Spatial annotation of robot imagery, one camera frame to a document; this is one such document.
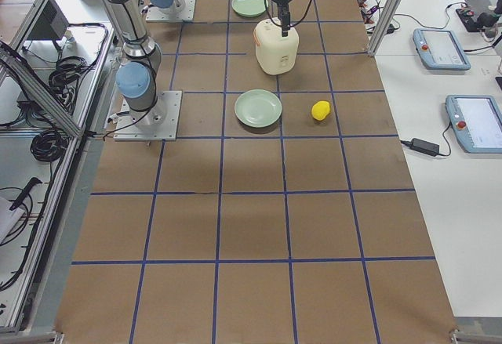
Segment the green plate near arm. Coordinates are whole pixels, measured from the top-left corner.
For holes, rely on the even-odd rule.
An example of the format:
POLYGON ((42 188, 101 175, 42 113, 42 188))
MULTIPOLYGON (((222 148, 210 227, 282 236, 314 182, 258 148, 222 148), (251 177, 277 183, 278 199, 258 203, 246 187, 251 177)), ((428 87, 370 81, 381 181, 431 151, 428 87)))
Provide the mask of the green plate near arm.
POLYGON ((265 128, 281 117, 282 103, 273 92, 252 89, 238 96, 235 101, 235 115, 244 125, 265 128))
POLYGON ((232 0, 231 8, 244 17, 257 17, 266 12, 268 0, 232 0))

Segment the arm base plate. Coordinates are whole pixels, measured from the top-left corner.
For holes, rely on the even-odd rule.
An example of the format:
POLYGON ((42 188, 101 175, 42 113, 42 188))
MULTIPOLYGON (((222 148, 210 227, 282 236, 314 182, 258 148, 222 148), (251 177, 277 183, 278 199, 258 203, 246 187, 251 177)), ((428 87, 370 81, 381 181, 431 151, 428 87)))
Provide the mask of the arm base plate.
POLYGON ((125 99, 122 100, 122 111, 127 115, 118 118, 118 130, 113 132, 116 141, 158 141, 176 139, 179 123, 181 91, 161 91, 157 93, 157 103, 154 108, 135 125, 135 120, 142 114, 130 111, 125 99))
POLYGON ((195 14, 196 0, 173 0, 169 8, 152 5, 146 15, 149 23, 183 23, 192 22, 195 14))

